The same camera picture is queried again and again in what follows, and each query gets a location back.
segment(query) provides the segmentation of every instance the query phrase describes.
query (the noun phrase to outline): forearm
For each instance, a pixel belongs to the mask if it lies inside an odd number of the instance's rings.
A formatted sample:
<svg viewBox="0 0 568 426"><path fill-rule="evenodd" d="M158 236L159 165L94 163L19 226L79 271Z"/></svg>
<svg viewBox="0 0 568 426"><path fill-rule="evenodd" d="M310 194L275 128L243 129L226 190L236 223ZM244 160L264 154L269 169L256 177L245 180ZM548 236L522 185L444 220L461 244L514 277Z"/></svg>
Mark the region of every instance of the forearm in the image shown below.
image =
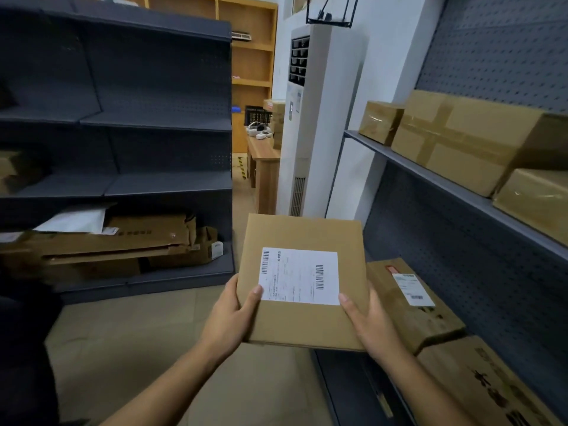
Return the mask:
<svg viewBox="0 0 568 426"><path fill-rule="evenodd" d="M220 360L203 345L184 354L156 381L131 400L103 426L176 425Z"/></svg>
<svg viewBox="0 0 568 426"><path fill-rule="evenodd" d="M392 355L380 363L400 389L422 426L477 425L403 347L393 350Z"/></svg>

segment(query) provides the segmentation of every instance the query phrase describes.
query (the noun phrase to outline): hand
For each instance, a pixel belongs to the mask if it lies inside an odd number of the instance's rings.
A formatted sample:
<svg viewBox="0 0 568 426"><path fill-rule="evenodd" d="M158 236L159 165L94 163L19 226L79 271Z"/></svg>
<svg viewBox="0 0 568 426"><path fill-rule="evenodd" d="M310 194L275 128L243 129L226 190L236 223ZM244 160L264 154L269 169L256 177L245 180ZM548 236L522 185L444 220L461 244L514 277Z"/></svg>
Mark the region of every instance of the hand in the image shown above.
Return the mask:
<svg viewBox="0 0 568 426"><path fill-rule="evenodd" d="M365 317L345 294L339 294L339 302L351 319L361 343L379 364L406 354L393 322L380 303L379 295L369 284L369 314Z"/></svg>
<svg viewBox="0 0 568 426"><path fill-rule="evenodd" d="M225 289L215 302L197 342L197 345L204 347L219 365L243 342L245 333L251 326L252 315L262 296L262 287L256 286L249 293L243 307L239 309L237 281L238 274L225 284Z"/></svg>

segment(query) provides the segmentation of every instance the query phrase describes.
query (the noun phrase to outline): gray metal shelving unit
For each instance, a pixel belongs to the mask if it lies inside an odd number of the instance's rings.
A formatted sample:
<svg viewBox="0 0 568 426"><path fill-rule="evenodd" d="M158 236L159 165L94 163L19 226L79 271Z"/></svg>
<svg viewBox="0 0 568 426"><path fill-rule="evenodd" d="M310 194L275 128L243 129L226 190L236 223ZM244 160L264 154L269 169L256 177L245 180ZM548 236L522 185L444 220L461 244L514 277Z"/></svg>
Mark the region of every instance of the gray metal shelving unit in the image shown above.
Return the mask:
<svg viewBox="0 0 568 426"><path fill-rule="evenodd" d="M0 145L48 175L0 198L2 228L63 207L193 212L224 242L204 266L60 285L68 303L223 284L232 257L231 25L95 0L0 0Z"/></svg>
<svg viewBox="0 0 568 426"><path fill-rule="evenodd" d="M568 0L446 0L416 88L565 114L567 30ZM568 248L357 132L344 140L385 162L364 229L367 260L402 257L568 422ZM365 356L314 354L336 425L412 422Z"/></svg>

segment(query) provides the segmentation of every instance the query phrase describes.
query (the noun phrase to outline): wooden table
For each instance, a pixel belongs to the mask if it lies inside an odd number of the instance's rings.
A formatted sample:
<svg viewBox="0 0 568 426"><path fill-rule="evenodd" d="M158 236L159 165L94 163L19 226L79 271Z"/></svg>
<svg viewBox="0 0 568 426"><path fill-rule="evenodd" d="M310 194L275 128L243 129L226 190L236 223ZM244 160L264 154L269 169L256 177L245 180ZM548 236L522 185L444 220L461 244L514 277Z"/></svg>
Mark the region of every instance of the wooden table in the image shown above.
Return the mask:
<svg viewBox="0 0 568 426"><path fill-rule="evenodd" d="M272 149L268 139L246 136L248 144L247 170L251 187L255 188L254 204L259 214L276 212L280 150Z"/></svg>

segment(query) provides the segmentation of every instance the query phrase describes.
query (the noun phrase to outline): red label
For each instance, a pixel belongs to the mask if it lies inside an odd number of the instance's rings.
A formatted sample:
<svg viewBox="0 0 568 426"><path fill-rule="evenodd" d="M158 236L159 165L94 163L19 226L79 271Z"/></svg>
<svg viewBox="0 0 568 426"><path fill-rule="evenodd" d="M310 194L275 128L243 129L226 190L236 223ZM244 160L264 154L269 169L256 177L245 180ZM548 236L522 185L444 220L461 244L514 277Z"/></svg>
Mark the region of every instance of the red label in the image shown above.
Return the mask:
<svg viewBox="0 0 568 426"><path fill-rule="evenodd" d="M389 272L391 272L392 274L399 274L399 273L400 273L400 272L398 272L398 269L397 269L397 268L395 268L395 267L394 267L394 266L392 266L392 265L389 265L389 266L385 266L385 267L386 267L386 268L387 268L387 270L388 270Z"/></svg>

